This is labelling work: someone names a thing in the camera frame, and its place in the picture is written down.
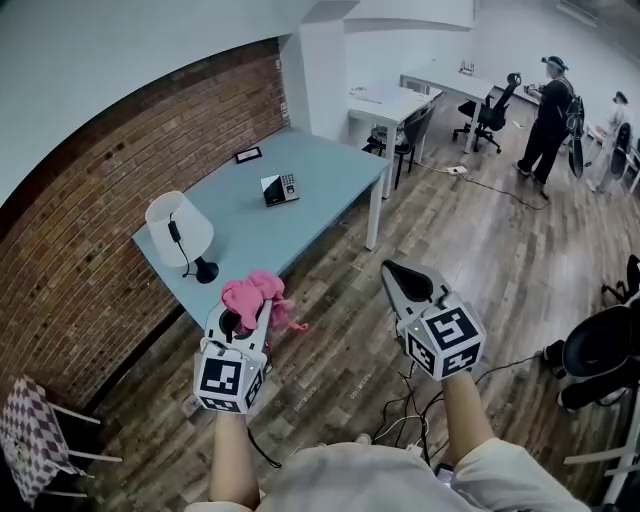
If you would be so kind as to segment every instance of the forearm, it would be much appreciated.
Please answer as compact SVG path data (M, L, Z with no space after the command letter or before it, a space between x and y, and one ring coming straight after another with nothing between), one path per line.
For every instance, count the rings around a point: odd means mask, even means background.
M215 423L211 501L230 501L252 510L260 504L245 417L218 413Z
M469 372L459 372L442 381L442 391L455 466L467 453L495 436Z

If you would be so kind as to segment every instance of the pink plush toy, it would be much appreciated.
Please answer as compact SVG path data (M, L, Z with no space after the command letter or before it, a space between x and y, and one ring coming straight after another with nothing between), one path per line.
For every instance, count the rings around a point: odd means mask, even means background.
M264 299L251 281L232 279L222 287L220 299L229 311L240 315L240 323L245 329L256 328L256 315Z
M284 298L284 283L266 270L255 270L247 279L233 279L222 288L221 300L227 309L240 315L240 323L245 329L256 328L256 314L265 300L272 300L269 326L277 328L283 325L306 331L307 324L297 324L289 319L293 301Z

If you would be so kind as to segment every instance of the ceiling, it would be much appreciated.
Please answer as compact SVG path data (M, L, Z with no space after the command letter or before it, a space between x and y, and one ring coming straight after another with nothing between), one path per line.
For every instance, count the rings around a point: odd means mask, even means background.
M640 0L559 0L591 19L610 39L640 61Z

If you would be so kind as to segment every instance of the power strip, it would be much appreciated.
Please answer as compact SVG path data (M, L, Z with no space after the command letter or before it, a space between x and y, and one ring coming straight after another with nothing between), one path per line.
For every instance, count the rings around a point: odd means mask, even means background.
M459 174L467 174L467 168L464 165L457 165L455 167L447 167L447 172L451 176L458 176Z

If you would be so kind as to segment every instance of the black office chair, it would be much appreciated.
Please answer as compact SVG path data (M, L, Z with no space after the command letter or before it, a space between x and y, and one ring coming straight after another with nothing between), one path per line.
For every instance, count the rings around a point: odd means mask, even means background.
M627 285L625 286L624 281L618 281L614 289L605 284L602 285L601 292L610 292L621 304L628 302L640 290L640 268L638 268L638 264L640 264L640 259L635 254L629 256L629 261L627 262Z
M575 411L640 380L640 299L613 306L580 323L566 341L545 347L541 362L554 377L577 379L558 395L558 404Z
M510 73L507 77L509 85L502 93L502 96L493 107L491 107L491 98L493 96L489 94L485 100L485 104L480 109L480 115L478 117L478 127L476 128L476 140L473 146L474 151L478 151L478 140L480 137L488 140L491 144L498 148L498 153L502 152L500 144L498 144L494 138L493 133L502 130L504 125L507 124L506 112L509 105L507 101L513 95L516 88L522 83L520 73ZM476 102L468 101L464 105L460 105L458 110L465 116L473 119L473 114L476 110ZM469 133L471 131L471 123L465 123L464 128L459 128L453 131L453 140L458 138L459 133Z
M435 108L435 105L430 105L426 109L423 109L421 112L419 112L417 116L412 116L413 118L409 118L405 122L405 126L403 128L404 142L402 144L396 145L395 148L395 153L398 155L399 161L394 189L398 188L398 183L400 182L400 171L402 170L404 156L408 154L411 154L409 158L409 172L411 172L411 168L413 167L413 157L416 152L416 145L427 133L427 130L429 129L429 123L431 122L431 118L433 117ZM367 143L368 146L366 149L371 152L372 148L377 148L379 156L382 156L382 150L387 147L386 137L379 138L372 135L367 139Z

